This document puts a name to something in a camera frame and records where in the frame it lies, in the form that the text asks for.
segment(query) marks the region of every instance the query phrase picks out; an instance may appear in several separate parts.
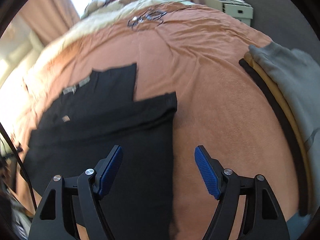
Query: yellow garment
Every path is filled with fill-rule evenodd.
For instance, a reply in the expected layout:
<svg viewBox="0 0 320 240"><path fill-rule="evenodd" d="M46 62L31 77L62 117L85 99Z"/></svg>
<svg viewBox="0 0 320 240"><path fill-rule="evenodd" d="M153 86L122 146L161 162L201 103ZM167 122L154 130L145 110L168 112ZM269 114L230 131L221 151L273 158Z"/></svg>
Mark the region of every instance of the yellow garment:
<svg viewBox="0 0 320 240"><path fill-rule="evenodd" d="M308 183L308 195L310 196L308 199L308 209L310 210L310 208L312 206L311 204L312 204L312 196L313 196L311 170L310 170L310 165L309 165L309 158L307 156L307 151L304 147L304 143L303 143L302 136L300 134L297 122L293 116L293 113L292 113L287 101L285 100L283 94L281 93L278 85L268 76L268 74L263 70L263 68L258 63L256 63L254 61L253 57L251 56L251 54L249 52L247 52L244 55L244 60L249 64L250 67L252 67L258 73L258 75L266 83L266 85L270 89L271 93L275 97L276 101L278 102L278 104L282 108L282 110L283 110L285 116L287 117L287 119L292 127L292 130L296 136L296 139L297 139L300 151L301 151L304 167L306 170L307 183Z"/></svg>

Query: gray floor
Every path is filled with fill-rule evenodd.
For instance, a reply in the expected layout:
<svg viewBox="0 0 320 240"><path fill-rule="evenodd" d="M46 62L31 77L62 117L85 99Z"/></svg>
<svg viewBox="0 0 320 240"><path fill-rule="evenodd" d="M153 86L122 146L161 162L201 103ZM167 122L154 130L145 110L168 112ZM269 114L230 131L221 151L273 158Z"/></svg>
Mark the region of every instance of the gray floor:
<svg viewBox="0 0 320 240"><path fill-rule="evenodd" d="M290 0L245 0L251 4L251 27L289 49L309 53L320 64L320 41L308 21Z"/></svg>

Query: gray garment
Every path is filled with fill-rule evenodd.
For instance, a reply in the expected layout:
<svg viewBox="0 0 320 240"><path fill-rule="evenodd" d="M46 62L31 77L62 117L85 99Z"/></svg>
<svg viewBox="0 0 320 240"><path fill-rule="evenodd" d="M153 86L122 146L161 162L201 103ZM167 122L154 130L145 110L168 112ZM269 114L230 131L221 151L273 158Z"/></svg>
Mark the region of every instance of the gray garment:
<svg viewBox="0 0 320 240"><path fill-rule="evenodd" d="M307 53L271 42L249 46L251 55L277 83L296 119L308 152L316 205L320 205L320 67Z"/></svg>

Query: drawer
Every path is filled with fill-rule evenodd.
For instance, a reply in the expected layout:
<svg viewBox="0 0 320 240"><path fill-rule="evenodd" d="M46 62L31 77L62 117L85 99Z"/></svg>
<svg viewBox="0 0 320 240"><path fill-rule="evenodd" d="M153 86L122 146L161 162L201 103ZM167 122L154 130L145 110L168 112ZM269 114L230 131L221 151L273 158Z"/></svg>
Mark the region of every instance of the drawer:
<svg viewBox="0 0 320 240"><path fill-rule="evenodd" d="M253 8L250 6L225 4L224 12L234 18L253 18Z"/></svg>

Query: bed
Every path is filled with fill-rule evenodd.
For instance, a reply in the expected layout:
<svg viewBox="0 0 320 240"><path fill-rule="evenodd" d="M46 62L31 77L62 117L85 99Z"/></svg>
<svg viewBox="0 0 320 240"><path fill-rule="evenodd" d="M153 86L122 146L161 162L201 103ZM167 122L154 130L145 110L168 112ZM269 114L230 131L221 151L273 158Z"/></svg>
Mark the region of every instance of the bed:
<svg viewBox="0 0 320 240"><path fill-rule="evenodd" d="M166 14L161 21L128 25L149 10ZM238 64L250 44L262 47L270 41L203 5L183 0L119 0L97 9L44 49L19 86L21 111L11 115L7 124L13 126L5 128L15 144L22 145L24 157L31 130L64 88L92 70L136 62L135 101L177 94L172 237L202 239L217 207L194 160L198 145L239 175L263 174L288 220L297 212L299 201L291 152L268 101ZM20 174L17 196L33 210ZM243 207L244 198L240 198L231 239L237 238ZM85 235L85 229L79 228Z"/></svg>

